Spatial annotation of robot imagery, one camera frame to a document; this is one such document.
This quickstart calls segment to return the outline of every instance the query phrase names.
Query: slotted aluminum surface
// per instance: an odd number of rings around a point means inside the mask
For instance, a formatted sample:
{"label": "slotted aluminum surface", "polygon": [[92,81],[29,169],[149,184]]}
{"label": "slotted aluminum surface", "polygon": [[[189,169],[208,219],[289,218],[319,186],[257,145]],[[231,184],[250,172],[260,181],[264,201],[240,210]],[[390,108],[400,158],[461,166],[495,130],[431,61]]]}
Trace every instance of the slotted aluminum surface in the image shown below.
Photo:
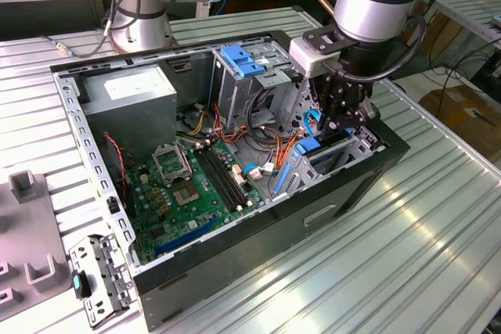
{"label": "slotted aluminum surface", "polygon": [[[189,43],[315,26],[292,9],[173,23]],[[79,52],[94,32],[59,36]],[[103,54],[113,54],[105,45]],[[47,66],[67,61],[39,38],[0,42],[0,182],[43,173],[65,249],[106,233]],[[410,145],[338,222],[183,312],[156,332],[480,332],[501,306],[499,172],[392,83],[376,85],[384,121]],[[90,332],[67,291],[0,323],[0,332]],[[137,302],[98,332],[146,333]]]}
{"label": "slotted aluminum surface", "polygon": [[501,0],[437,0],[434,8],[487,42],[501,38],[501,28],[492,23],[501,14]]}

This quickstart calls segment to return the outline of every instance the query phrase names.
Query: gray plastic holder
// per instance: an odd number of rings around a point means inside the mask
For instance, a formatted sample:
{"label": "gray plastic holder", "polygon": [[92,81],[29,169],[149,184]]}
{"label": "gray plastic holder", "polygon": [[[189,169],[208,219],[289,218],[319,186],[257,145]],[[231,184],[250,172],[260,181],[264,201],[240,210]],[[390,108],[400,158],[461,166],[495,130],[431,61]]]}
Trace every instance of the gray plastic holder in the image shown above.
{"label": "gray plastic holder", "polygon": [[0,321],[70,286],[44,176],[11,174],[0,185]]}

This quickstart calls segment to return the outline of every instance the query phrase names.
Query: ram slot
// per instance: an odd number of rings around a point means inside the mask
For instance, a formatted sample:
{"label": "ram slot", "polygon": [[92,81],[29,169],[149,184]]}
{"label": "ram slot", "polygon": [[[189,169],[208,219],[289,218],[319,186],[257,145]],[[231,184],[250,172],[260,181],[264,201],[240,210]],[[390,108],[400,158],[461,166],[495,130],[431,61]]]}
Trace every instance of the ram slot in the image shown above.
{"label": "ram slot", "polygon": [[235,211],[237,206],[245,203],[242,192],[228,176],[219,158],[213,152],[195,153],[195,157],[230,212]]}

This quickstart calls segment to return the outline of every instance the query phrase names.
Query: cardboard box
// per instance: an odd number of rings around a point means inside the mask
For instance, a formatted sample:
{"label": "cardboard box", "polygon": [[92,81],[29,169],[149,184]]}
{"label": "cardboard box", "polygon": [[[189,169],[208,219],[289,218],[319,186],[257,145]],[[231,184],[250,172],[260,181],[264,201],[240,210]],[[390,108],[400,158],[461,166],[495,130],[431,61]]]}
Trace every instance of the cardboard box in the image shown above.
{"label": "cardboard box", "polygon": [[[435,115],[441,92],[429,92],[419,104]],[[466,85],[446,89],[438,119],[489,161],[501,158],[501,112],[474,89]]]}

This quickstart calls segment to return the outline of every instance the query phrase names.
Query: green circuit board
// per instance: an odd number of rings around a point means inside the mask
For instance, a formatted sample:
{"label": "green circuit board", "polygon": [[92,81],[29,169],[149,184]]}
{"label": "green circuit board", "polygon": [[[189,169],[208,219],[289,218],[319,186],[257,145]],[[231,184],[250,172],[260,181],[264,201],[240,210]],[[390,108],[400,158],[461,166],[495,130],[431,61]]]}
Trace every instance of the green circuit board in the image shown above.
{"label": "green circuit board", "polygon": [[[215,143],[211,151],[222,166],[236,163],[223,142]],[[195,153],[198,152],[184,152],[193,173],[191,178],[173,181],[170,186],[164,183],[153,158],[127,170],[131,181],[128,189],[135,206],[135,215],[129,215],[129,219],[136,234],[135,250],[142,264],[157,258],[164,248],[173,250],[264,205],[258,190],[248,182],[246,189],[242,186],[238,189],[250,206],[242,206],[242,210],[226,207]],[[181,167],[175,153],[164,154],[158,162],[164,173]]]}

